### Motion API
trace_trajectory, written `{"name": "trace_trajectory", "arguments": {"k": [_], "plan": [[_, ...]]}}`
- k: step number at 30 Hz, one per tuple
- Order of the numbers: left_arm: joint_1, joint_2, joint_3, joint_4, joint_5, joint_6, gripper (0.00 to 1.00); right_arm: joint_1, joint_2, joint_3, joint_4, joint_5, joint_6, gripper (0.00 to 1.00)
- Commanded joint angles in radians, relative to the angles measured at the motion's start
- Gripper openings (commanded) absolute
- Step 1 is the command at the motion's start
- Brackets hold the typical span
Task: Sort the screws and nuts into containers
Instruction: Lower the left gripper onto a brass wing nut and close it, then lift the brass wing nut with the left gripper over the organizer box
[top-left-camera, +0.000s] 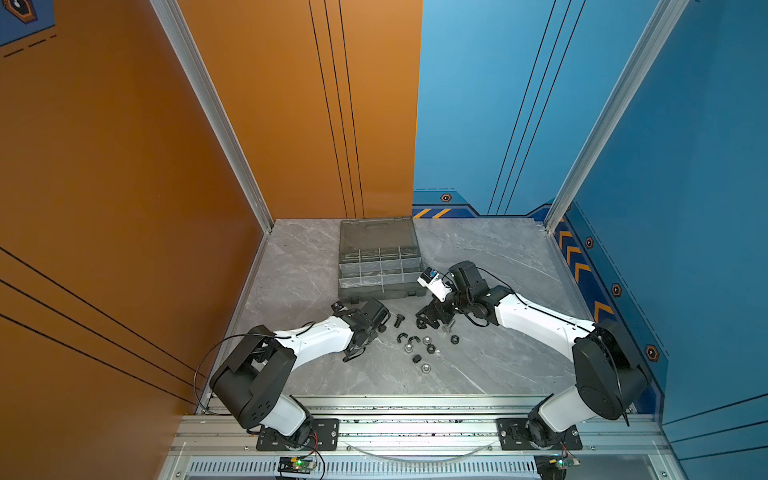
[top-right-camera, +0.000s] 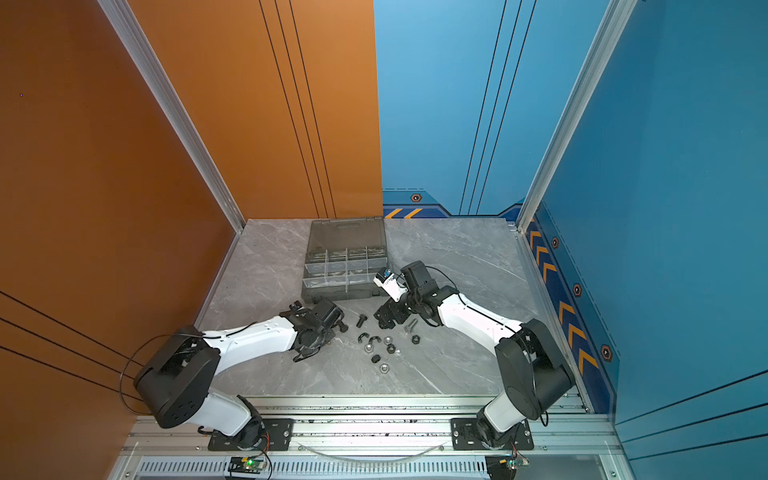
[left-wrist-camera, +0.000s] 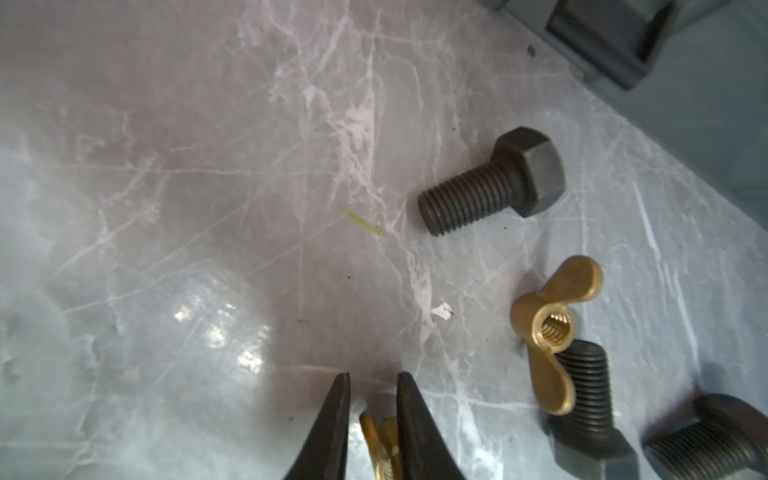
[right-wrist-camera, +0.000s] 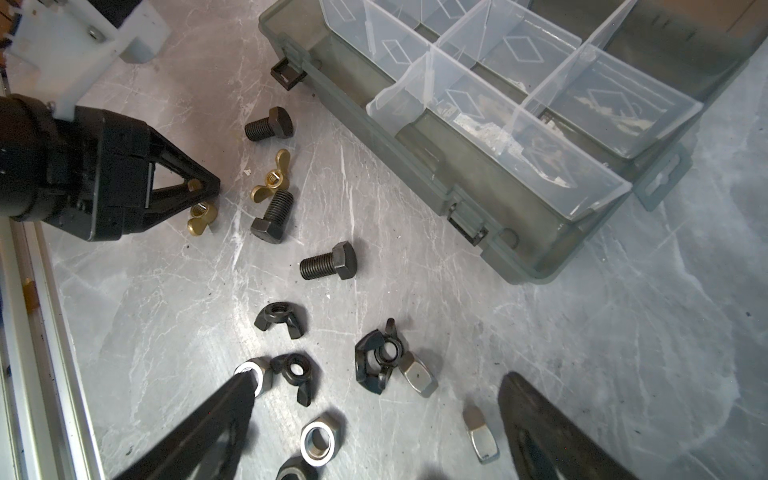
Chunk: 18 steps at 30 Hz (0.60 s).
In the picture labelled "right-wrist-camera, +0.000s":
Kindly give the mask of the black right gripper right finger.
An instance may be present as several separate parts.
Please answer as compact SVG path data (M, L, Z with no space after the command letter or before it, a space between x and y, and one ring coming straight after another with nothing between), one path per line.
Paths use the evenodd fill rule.
M498 406L520 479L633 479L521 374L501 382Z

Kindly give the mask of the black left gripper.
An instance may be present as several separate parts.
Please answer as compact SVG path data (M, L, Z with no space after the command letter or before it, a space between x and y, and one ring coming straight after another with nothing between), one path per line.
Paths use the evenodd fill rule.
M174 184L156 188L160 169ZM144 232L198 203L221 181L139 120L79 107L56 120L42 102L1 100L1 214L44 221L80 239Z

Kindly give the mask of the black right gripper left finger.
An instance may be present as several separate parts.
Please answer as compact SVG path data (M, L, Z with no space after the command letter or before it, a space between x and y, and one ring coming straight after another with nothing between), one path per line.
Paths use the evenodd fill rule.
M232 376L119 479L232 479L238 469L258 382Z

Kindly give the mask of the brass wing nut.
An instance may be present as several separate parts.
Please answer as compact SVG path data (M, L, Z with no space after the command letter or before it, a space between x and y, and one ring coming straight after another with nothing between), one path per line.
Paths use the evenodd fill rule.
M257 185L251 190L250 198L254 203L260 203L277 191L289 188L290 163L290 152L287 149L280 149L275 157L276 166L266 174L264 184Z
M212 201L203 201L190 208L187 228L191 235L201 236L218 216L218 209Z

